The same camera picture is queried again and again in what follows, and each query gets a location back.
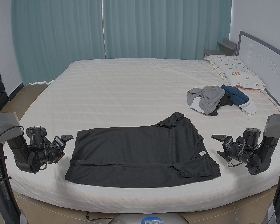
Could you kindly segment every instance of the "teal curtain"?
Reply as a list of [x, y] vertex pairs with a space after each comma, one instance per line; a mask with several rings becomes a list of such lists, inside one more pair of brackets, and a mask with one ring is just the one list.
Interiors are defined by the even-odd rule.
[[229, 37], [231, 0], [103, 0], [107, 58], [202, 60]]
[[24, 85], [105, 58], [101, 0], [12, 0], [12, 35]]

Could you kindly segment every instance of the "blue garment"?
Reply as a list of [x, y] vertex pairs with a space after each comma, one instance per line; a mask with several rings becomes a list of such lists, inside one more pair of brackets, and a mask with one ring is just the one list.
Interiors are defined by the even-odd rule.
[[236, 87], [222, 85], [221, 88], [231, 95], [231, 100], [235, 105], [242, 105], [249, 101], [249, 97]]

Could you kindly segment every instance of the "tiled floor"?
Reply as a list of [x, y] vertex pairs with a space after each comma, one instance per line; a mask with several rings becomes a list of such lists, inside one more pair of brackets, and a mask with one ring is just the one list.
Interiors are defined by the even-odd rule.
[[[28, 85], [19, 92], [11, 102], [8, 102], [1, 112], [16, 112], [19, 119], [36, 100], [47, 84]], [[271, 189], [230, 203], [228, 205], [190, 213], [181, 213], [193, 224], [260, 224], [263, 221], [270, 201], [273, 199], [276, 186]], [[24, 211], [30, 224], [83, 224], [90, 222], [86, 219], [85, 211], [57, 207], [33, 198], [14, 193], [19, 207]], [[99, 217], [114, 217], [115, 213], [90, 213], [90, 219]], [[108, 223], [110, 220], [97, 220], [90, 223]], [[0, 224], [4, 221], [0, 215]]]

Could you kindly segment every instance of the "pillow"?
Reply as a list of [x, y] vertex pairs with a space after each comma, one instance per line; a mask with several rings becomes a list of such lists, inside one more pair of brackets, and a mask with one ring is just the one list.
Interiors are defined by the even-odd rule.
[[212, 64], [229, 86], [265, 89], [266, 85], [261, 78], [249, 70], [237, 56], [211, 55], [205, 59]]

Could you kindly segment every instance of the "wall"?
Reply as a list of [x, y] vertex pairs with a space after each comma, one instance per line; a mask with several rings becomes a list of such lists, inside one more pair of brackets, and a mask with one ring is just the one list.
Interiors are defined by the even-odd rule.
[[229, 39], [247, 32], [280, 50], [280, 0], [232, 0]]
[[22, 83], [12, 43], [10, 12], [11, 0], [0, 0], [0, 74], [7, 95]]

